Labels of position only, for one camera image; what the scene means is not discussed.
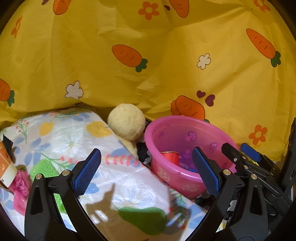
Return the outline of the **pink plastic bag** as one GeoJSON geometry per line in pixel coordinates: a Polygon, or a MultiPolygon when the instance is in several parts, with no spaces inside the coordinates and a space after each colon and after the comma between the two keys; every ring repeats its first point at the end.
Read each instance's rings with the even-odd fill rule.
{"type": "Polygon", "coordinates": [[[14,180],[9,186],[9,189],[14,195],[13,208],[22,216],[25,216],[31,186],[31,178],[24,170],[17,171],[14,180]]]}

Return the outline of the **red gold paper cup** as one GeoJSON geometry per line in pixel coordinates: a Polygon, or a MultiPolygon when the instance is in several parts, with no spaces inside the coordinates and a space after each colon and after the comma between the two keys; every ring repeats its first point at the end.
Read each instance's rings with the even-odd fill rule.
{"type": "Polygon", "coordinates": [[[161,152],[161,154],[164,158],[166,158],[168,161],[170,161],[174,165],[176,165],[176,166],[179,165],[180,155],[178,152],[166,151],[166,152],[161,152]]]}

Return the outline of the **large orange apple paper cup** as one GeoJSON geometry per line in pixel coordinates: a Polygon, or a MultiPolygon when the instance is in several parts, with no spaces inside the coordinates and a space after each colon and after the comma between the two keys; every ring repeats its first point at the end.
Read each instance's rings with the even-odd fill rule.
{"type": "Polygon", "coordinates": [[[1,141],[0,147],[0,176],[1,183],[6,187],[9,187],[17,174],[17,169],[11,160],[6,147],[4,146],[4,140],[1,141]]]}

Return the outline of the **black plastic bag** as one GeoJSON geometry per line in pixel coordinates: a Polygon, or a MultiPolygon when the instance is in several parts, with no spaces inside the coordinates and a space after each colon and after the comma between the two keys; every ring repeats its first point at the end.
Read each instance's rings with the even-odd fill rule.
{"type": "Polygon", "coordinates": [[[13,142],[9,140],[5,135],[3,135],[2,143],[4,145],[4,148],[6,149],[6,152],[8,153],[8,156],[12,160],[13,159],[13,153],[12,153],[13,142]]]}

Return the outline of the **floral plastic bed cover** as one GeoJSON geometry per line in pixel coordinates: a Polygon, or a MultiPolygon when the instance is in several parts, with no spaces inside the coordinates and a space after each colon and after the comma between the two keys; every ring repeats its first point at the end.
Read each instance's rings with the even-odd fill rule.
{"type": "Polygon", "coordinates": [[[88,162],[73,185],[107,240],[186,240],[205,209],[154,175],[102,118],[86,108],[31,114],[1,128],[16,168],[56,177],[88,162]]]}

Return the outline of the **pink plastic bucket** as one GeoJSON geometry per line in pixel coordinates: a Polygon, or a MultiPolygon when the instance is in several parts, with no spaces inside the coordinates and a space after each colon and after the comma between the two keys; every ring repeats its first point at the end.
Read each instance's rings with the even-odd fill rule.
{"type": "Polygon", "coordinates": [[[144,132],[144,140],[152,156],[152,172],[189,199],[206,191],[199,173],[176,166],[161,152],[178,152],[179,163],[193,164],[192,151],[200,147],[207,158],[222,169],[235,172],[234,164],[221,152],[224,143],[236,147],[234,140],[216,126],[186,116],[165,116],[152,121],[144,132]]]}

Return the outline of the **yellow carrot print curtain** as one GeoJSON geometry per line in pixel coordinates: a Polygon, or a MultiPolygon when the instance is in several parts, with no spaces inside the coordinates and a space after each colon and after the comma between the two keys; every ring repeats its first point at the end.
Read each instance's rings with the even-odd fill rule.
{"type": "Polygon", "coordinates": [[[80,102],[153,120],[191,99],[274,161],[295,117],[295,39],[269,1],[1,1],[1,127],[80,102]]]}

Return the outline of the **cream round plush toy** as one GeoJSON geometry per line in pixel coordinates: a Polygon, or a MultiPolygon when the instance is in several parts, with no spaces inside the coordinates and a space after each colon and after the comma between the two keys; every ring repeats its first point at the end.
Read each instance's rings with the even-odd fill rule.
{"type": "Polygon", "coordinates": [[[145,116],[135,105],[122,103],[110,112],[107,124],[119,137],[135,141],[144,132],[145,116]]]}

